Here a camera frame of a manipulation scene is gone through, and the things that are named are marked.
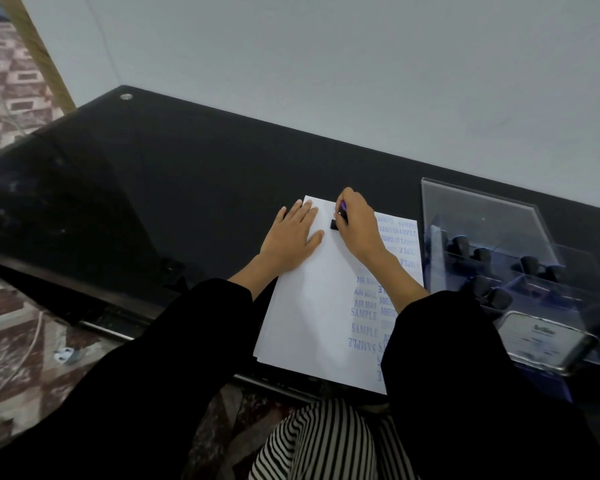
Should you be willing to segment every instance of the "black and white striped fabric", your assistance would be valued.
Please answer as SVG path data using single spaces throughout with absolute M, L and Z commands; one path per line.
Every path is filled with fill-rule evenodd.
M 390 417 L 365 420 L 342 399 L 289 415 L 267 439 L 249 480 L 416 480 Z

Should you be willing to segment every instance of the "black glass table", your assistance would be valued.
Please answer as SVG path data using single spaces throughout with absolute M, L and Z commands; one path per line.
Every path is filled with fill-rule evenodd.
M 122 86 L 0 151 L 0 269 L 70 290 L 90 311 L 64 318 L 132 339 L 183 280 L 240 270 L 280 206 L 350 185 L 422 225 L 423 177 L 534 203 L 557 243 L 600 262 L 599 208 Z M 255 359 L 238 377 L 321 394 Z

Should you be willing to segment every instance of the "hand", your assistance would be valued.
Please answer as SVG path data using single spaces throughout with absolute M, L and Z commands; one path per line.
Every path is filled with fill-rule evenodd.
M 351 187 L 344 189 L 338 197 L 336 211 L 340 209 L 342 201 L 347 204 L 349 224 L 336 212 L 333 216 L 336 219 L 338 230 L 351 254 L 367 266 L 370 259 L 386 252 L 384 242 L 378 232 L 374 209 L 369 207 L 365 198 Z
M 322 242 L 323 230 L 314 233 L 307 241 L 309 229 L 318 213 L 317 207 L 311 207 L 312 203 L 307 200 L 303 205 L 302 200 L 298 200 L 286 216 L 287 208 L 280 209 L 264 238 L 260 258 L 272 266 L 276 275 L 300 266 Z

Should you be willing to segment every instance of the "white wall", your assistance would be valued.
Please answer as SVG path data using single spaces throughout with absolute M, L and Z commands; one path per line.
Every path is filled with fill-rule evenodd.
M 23 1 L 77 104 L 131 84 L 600 207 L 600 0 Z

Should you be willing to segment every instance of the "floor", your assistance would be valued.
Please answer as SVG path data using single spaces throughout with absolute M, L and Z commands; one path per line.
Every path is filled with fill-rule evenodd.
M 12 24 L 0 22 L 0 148 L 62 116 Z M 40 307 L 0 280 L 0 384 L 34 338 Z M 0 391 L 0 442 L 32 427 L 71 392 L 104 354 L 119 344 L 68 327 L 44 314 L 31 355 Z M 72 347 L 71 364 L 54 359 Z M 259 448 L 292 408 L 226 385 L 209 404 L 192 445 L 186 479 L 247 478 Z

